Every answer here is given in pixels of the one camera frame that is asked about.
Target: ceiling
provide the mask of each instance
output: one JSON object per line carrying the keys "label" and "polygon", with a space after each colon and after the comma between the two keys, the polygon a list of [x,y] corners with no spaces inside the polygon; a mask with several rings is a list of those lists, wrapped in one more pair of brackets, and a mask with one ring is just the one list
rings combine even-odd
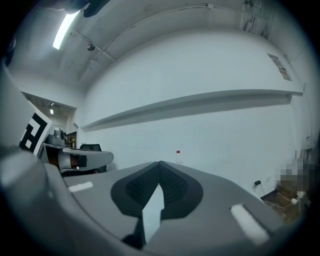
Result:
{"label": "ceiling", "polygon": [[[111,0],[95,16],[84,18],[79,13],[59,50],[52,44],[66,13],[38,8],[16,33],[10,65],[86,88],[125,53],[162,35],[215,27],[243,30],[253,12],[245,7],[242,15],[243,1]],[[273,8],[265,3],[263,9],[256,16],[264,30]],[[88,51],[91,43],[95,49]]]}
{"label": "ceiling", "polygon": [[47,100],[45,98],[40,98],[28,93],[23,92],[23,95],[25,96],[25,98],[30,101],[34,106],[36,106],[37,109],[39,109],[43,114],[45,114],[46,116],[50,115],[50,108],[49,105],[51,105],[51,103],[54,103],[54,105],[51,106],[51,108],[53,109],[53,114],[54,115],[58,115],[58,116],[62,116],[67,118],[69,116],[69,114],[71,112],[74,111],[74,108],[71,108],[69,106],[65,106],[65,105],[61,105],[60,103],[51,101],[51,100]]}

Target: fluorescent light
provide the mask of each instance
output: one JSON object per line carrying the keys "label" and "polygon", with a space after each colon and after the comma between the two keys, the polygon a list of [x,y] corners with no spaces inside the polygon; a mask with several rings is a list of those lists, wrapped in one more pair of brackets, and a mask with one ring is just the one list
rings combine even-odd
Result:
{"label": "fluorescent light", "polygon": [[73,20],[75,19],[75,17],[77,16],[77,14],[80,12],[80,10],[78,10],[76,13],[73,13],[73,14],[67,14],[60,27],[59,27],[59,30],[58,30],[58,33],[56,33],[56,36],[55,36],[55,39],[54,39],[54,42],[53,42],[53,47],[58,49],[60,48],[60,45],[62,43],[62,40],[64,39],[65,37],[65,34],[67,33],[67,30],[68,28],[70,27],[71,23],[73,22]]}

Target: gray plastic surface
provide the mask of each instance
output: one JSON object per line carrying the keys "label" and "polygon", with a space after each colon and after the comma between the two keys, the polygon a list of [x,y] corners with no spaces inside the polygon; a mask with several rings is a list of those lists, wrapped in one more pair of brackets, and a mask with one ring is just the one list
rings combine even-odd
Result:
{"label": "gray plastic surface", "polygon": [[237,204],[243,204],[267,231],[283,227],[272,209],[232,181],[166,163],[195,178],[203,188],[203,198],[187,217],[163,220],[144,251],[162,255],[198,255],[199,251],[201,255],[233,255],[253,249],[230,212],[230,207]]}
{"label": "gray plastic surface", "polygon": [[[167,163],[201,184],[202,201],[184,218],[163,220],[142,250],[130,247],[121,239],[133,233],[138,219],[119,211],[110,190],[119,179],[150,164],[63,179],[54,165],[44,165],[30,152],[16,148],[0,154],[0,185],[12,213],[26,232],[57,255],[185,256],[254,252],[255,247],[230,213],[230,207],[236,204],[243,204],[271,238],[284,227],[269,207],[235,183]],[[92,182],[93,187],[73,193],[68,190],[68,186],[86,182]]]}
{"label": "gray plastic surface", "polygon": [[118,180],[151,164],[147,162],[117,171],[65,177],[64,181],[68,187],[92,182],[93,187],[74,192],[73,196],[97,223],[123,239],[134,232],[138,219],[121,213],[111,198],[111,188]]}

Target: wall shelf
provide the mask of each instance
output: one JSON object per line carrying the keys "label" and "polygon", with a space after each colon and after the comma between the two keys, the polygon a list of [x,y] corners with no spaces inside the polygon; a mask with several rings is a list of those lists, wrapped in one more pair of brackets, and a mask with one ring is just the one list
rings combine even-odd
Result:
{"label": "wall shelf", "polygon": [[[241,90],[224,90],[214,91],[201,94],[194,94],[190,96],[178,97],[169,100],[148,104],[145,106],[137,107],[127,111],[119,112],[99,119],[97,121],[83,125],[81,128],[88,132],[92,130],[104,129],[108,124],[123,121],[126,119],[137,118],[139,116],[150,115],[156,112],[165,112],[170,110],[184,109],[195,106],[203,106],[209,104],[223,104],[223,108],[217,111],[230,110],[230,109],[242,109],[250,107],[262,107],[268,106],[266,100],[273,100],[278,98],[285,98],[291,95],[302,95],[302,92],[296,90],[273,90],[273,89],[241,89]],[[264,100],[263,105],[257,103],[255,106],[246,104],[248,101]]]}

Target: wall outlet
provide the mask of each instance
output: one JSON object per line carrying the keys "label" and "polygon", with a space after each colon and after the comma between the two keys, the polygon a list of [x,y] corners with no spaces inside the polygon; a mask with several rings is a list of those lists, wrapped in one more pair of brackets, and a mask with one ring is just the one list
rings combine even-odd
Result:
{"label": "wall outlet", "polygon": [[252,190],[254,190],[255,188],[257,188],[257,186],[258,185],[260,185],[261,184],[261,181],[260,180],[254,180],[253,182],[252,182]]}
{"label": "wall outlet", "polygon": [[265,183],[268,183],[268,182],[270,181],[270,179],[271,179],[271,175],[269,175],[268,177],[266,177],[264,182],[265,182]]}

